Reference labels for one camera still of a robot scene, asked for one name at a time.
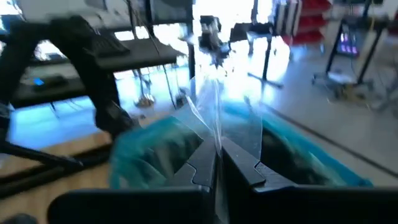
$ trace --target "black keyboard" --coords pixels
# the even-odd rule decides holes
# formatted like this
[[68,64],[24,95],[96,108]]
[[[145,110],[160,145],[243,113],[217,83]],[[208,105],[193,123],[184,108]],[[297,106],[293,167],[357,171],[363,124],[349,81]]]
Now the black keyboard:
[[130,53],[130,49],[111,34],[95,35],[93,50],[97,57],[121,56]]

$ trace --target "desk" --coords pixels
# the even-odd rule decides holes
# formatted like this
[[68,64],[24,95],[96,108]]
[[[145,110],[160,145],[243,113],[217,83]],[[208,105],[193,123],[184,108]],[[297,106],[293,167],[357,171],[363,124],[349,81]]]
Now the desk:
[[[158,55],[150,39],[127,40],[123,43],[131,50],[130,54],[99,58],[98,64],[107,72],[121,72],[125,70],[134,70],[152,66],[165,65],[168,63],[176,63],[177,56],[182,55],[181,52],[173,49],[171,46],[162,44],[158,39],[154,39],[160,55]],[[51,63],[36,62],[36,66],[49,65]],[[41,103],[50,103],[58,100],[67,100],[74,97],[85,96],[85,87],[80,78],[68,79],[65,86],[54,88],[47,91],[37,93],[33,91],[29,85],[21,85],[11,100],[11,104],[15,108],[37,105]]]
[[[283,85],[276,83],[276,82],[269,81],[267,79],[268,64],[269,64],[269,58],[271,56],[271,43],[272,43],[273,35],[272,34],[257,34],[255,32],[247,32],[247,36],[248,36],[248,41],[253,41],[258,38],[266,37],[267,43],[268,43],[267,50],[266,50],[266,59],[265,59],[264,68],[262,71],[262,78],[258,78],[257,76],[252,75],[252,74],[249,74],[249,76],[258,78],[258,79],[262,80],[264,83],[270,84],[276,88],[282,88]],[[193,34],[189,34],[185,37],[182,37],[180,40],[185,41],[191,47],[193,47],[194,45],[199,45],[198,36],[195,36]]]

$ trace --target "laboratory floor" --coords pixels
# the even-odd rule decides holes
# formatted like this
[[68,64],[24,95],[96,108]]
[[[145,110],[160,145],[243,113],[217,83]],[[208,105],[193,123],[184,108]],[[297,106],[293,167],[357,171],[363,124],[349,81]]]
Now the laboratory floor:
[[[258,98],[264,111],[284,118],[293,129],[321,145],[327,153],[375,185],[398,185],[398,120],[390,110],[378,114],[363,106],[330,103],[330,94],[322,85],[312,86],[312,75],[325,69],[327,51],[322,55],[315,47],[295,49],[294,58],[289,61],[289,48],[280,39],[275,39],[272,48],[277,51],[271,57],[268,74],[270,80],[284,84],[280,90],[268,85],[262,89],[259,80],[247,76],[247,72],[261,76],[266,40],[259,39],[254,43],[252,57],[248,57],[246,42],[236,43],[233,48],[236,54],[226,67],[234,65],[234,73],[228,76],[236,80],[237,89],[241,91],[231,91],[232,98],[242,97],[237,93]],[[197,64],[201,64],[204,57],[199,55]],[[207,72],[205,64],[202,63],[204,68],[198,68],[198,78]],[[343,70],[351,70],[347,59],[337,60],[336,64]],[[374,71],[372,66],[367,77],[379,83],[378,73]],[[172,95],[177,94],[177,86],[188,85],[187,67],[171,70],[168,76]],[[119,73],[118,77],[123,77],[118,81],[122,106],[131,114],[150,117],[173,110],[163,72],[150,75],[151,94],[157,101],[149,109],[134,106],[139,96],[139,81],[130,72]],[[88,97],[56,102],[55,107],[56,111],[50,105],[15,110],[9,140],[40,150],[98,131],[93,122],[94,108]]]

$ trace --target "metal stand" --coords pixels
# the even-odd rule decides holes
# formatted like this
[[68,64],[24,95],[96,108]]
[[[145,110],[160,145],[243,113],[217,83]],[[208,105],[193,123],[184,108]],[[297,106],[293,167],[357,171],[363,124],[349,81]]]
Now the metal stand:
[[371,108],[377,112],[383,112],[389,106],[396,103],[398,103],[398,76],[394,79],[392,85],[386,90],[386,97],[381,101],[373,103]]
[[[129,11],[129,19],[130,19],[130,24],[131,24],[131,29],[132,29],[132,34],[134,36],[135,39],[138,39],[137,33],[136,33],[136,27],[134,25],[134,15],[132,13],[132,4],[131,4],[131,0],[127,0],[127,6],[128,6],[128,11]],[[148,24],[150,24],[148,26],[148,34],[151,37],[154,37],[154,27],[152,25],[152,14],[150,11],[150,1],[145,0],[145,10],[146,10],[146,20],[148,22]],[[136,72],[138,73],[138,77],[139,77],[139,82],[140,82],[140,88],[141,88],[141,95],[138,99],[138,101],[135,103],[136,107],[138,108],[148,108],[151,107],[155,104],[155,98],[154,96],[152,96],[151,94],[145,94],[144,93],[144,85],[143,85],[143,77],[142,77],[142,73],[141,70],[137,69]]]
[[155,104],[155,98],[151,94],[144,93],[144,82],[142,80],[142,73],[138,69],[137,70],[140,82],[140,89],[141,89],[141,96],[139,97],[138,101],[135,103],[136,107],[138,108],[148,108]]
[[262,71],[262,78],[259,78],[251,73],[249,73],[248,75],[250,77],[256,78],[258,80],[260,80],[261,82],[263,82],[264,84],[268,84],[270,86],[276,87],[278,89],[283,88],[284,86],[280,83],[277,82],[273,82],[273,81],[269,81],[267,79],[267,73],[268,73],[268,63],[269,63],[269,57],[271,56],[271,44],[272,44],[272,35],[267,36],[267,50],[266,50],[266,61],[264,62],[264,69]]
[[343,26],[346,24],[347,26],[349,26],[348,24],[349,22],[346,21],[345,19],[343,19],[340,23],[340,27],[338,29],[338,34],[336,36],[335,39],[335,43],[333,45],[333,50],[331,51],[331,55],[328,59],[328,64],[326,66],[326,71],[325,73],[321,73],[321,74],[314,74],[314,76],[312,77],[312,85],[315,84],[315,82],[318,79],[323,79],[325,81],[327,81],[328,83],[332,83],[335,84],[337,86],[339,86],[339,88],[337,90],[335,90],[335,96],[338,98],[339,97],[339,93],[341,89],[346,88],[347,86],[353,86],[353,87],[357,87],[357,86],[367,86],[369,88],[370,91],[373,90],[373,81],[366,81],[364,82],[364,76],[365,73],[369,67],[370,61],[373,57],[374,51],[376,50],[376,46],[379,42],[380,36],[382,34],[382,31],[385,27],[377,27],[376,28],[376,38],[374,39],[374,42],[372,43],[371,49],[368,53],[368,55],[366,56],[365,59],[365,64],[364,66],[361,68],[361,71],[359,72],[359,76],[358,78],[355,80],[354,78],[352,78],[351,76],[347,76],[347,75],[339,75],[339,74],[331,74],[331,65],[335,59],[335,56],[337,55],[338,51],[338,43],[340,41],[340,35],[343,31]]
[[[193,24],[187,24],[187,33],[193,34]],[[188,44],[188,66],[189,66],[189,79],[195,78],[195,47],[193,44]]]

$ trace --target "red shelf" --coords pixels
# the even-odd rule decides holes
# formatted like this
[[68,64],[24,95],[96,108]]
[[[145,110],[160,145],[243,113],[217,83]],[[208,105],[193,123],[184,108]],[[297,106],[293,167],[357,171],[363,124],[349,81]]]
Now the red shelf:
[[301,15],[322,14],[331,8],[328,0],[304,0]]
[[283,36],[282,40],[285,44],[289,45],[290,40],[293,38],[292,45],[314,44],[323,40],[323,35],[319,30],[297,34],[295,37]]
[[300,18],[298,23],[298,33],[312,31],[314,29],[319,29],[328,24],[322,15],[318,16],[305,16]]

